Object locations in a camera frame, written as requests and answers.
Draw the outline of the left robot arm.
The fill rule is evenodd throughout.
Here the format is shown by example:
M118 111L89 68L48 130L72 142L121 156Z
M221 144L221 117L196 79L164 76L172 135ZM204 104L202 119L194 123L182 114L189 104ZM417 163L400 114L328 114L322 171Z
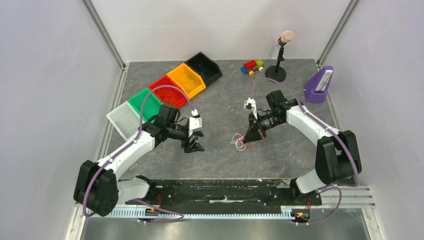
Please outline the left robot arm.
M205 150L198 142L198 138L204 136L198 110L191 110L184 125L178 123L179 114L178 108L162 105L158 114L142 123L136 133L114 152L97 161L86 160L80 166L73 198L82 205L84 216L105 217L117 204L132 200L152 204L157 191L151 183L138 177L123 182L119 179L131 165L164 141L180 141L185 153Z

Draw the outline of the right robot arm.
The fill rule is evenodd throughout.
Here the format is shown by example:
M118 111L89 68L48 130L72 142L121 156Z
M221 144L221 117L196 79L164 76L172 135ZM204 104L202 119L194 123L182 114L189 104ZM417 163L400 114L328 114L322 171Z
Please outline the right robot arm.
M312 114L300 101L284 97L280 90L266 96L269 109L258 114L256 101L248 98L244 109L249 110L248 128L243 143L264 140L267 130L289 124L299 130L316 147L314 169L290 182L289 199L302 204L314 191L340 184L348 178L357 178L362 164L355 134L340 131Z

